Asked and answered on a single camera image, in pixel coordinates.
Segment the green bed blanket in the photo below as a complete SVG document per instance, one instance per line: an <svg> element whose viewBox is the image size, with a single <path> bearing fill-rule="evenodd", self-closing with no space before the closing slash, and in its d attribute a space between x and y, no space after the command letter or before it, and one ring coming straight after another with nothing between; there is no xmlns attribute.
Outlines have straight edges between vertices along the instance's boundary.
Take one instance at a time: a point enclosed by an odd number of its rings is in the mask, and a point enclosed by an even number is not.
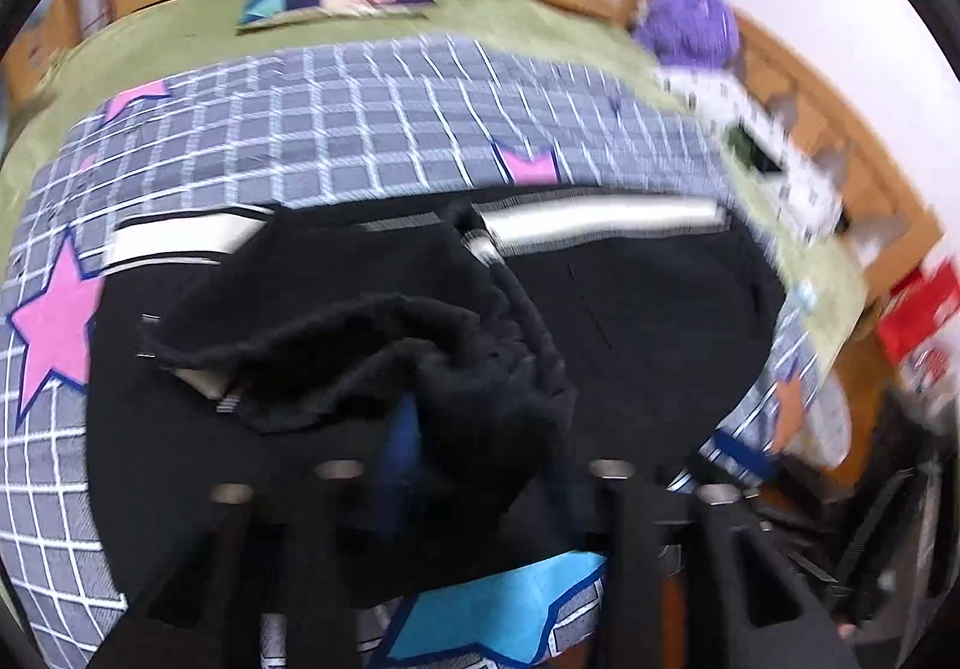
<svg viewBox="0 0 960 669"><path fill-rule="evenodd" d="M623 32L535 0L434 0L426 13L342 17L241 34L244 0L172 0L117 20L59 52L39 91L11 120L2 165L2 248L18 248L32 227L26 209L62 149L68 130L130 84L181 74L281 48L378 38L457 35L497 52L584 63L615 74L644 102L662 98L651 56ZM838 238L807 242L779 219L758 176L726 162L737 198L775 243L778 268L807 307L802 326L823 370L830 370L866 306L866 279Z"/></svg>

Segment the purple plush toy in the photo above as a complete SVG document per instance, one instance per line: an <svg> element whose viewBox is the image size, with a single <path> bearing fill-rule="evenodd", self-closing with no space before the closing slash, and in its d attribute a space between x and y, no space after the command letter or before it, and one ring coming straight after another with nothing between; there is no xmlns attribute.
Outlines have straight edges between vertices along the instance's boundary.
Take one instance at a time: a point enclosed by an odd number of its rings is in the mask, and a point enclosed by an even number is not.
<svg viewBox="0 0 960 669"><path fill-rule="evenodd" d="M633 38L662 66L722 70L740 52L739 24L724 0L646 0Z"/></svg>

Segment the black pants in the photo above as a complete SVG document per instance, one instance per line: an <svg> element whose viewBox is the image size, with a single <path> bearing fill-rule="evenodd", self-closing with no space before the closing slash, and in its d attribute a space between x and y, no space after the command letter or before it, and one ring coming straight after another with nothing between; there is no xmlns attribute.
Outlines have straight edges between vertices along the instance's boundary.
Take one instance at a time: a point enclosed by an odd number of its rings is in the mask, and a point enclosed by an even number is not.
<svg viewBox="0 0 960 669"><path fill-rule="evenodd" d="M568 549L590 461L669 481L786 300L736 211L638 188L140 215L103 277L86 471L116 588L160 574L217 485L276 499L357 460L359 604Z"/></svg>

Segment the black phone on pillow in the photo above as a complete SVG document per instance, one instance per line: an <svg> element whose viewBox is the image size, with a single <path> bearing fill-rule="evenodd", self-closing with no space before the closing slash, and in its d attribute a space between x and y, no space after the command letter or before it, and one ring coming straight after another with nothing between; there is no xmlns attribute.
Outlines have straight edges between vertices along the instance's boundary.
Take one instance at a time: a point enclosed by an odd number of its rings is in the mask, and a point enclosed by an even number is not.
<svg viewBox="0 0 960 669"><path fill-rule="evenodd" d="M782 175L784 169L766 153L742 123L727 128L727 147L734 157L748 170L763 176Z"/></svg>

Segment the blue grey checkered quilt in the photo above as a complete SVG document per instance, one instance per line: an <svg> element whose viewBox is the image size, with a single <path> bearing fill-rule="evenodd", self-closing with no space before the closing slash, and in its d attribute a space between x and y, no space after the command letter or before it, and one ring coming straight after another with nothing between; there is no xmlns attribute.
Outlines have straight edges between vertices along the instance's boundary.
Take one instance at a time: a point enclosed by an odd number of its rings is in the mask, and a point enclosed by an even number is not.
<svg viewBox="0 0 960 669"><path fill-rule="evenodd" d="M462 37L288 48L151 76L55 132L2 286L2 559L52 667L124 612L85 472L80 316L127 217L565 181L731 198L718 146L604 71Z"/></svg>

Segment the white dotted pillow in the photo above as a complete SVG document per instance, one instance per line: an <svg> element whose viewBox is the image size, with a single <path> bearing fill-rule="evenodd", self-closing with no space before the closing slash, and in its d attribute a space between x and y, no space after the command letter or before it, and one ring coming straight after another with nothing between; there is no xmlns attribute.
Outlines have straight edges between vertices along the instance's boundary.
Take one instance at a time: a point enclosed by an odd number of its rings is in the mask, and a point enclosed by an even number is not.
<svg viewBox="0 0 960 669"><path fill-rule="evenodd" d="M701 126L734 154L797 237L812 242L835 233L843 208L833 181L794 146L784 126L736 76L667 66L654 70L654 81L685 103Z"/></svg>

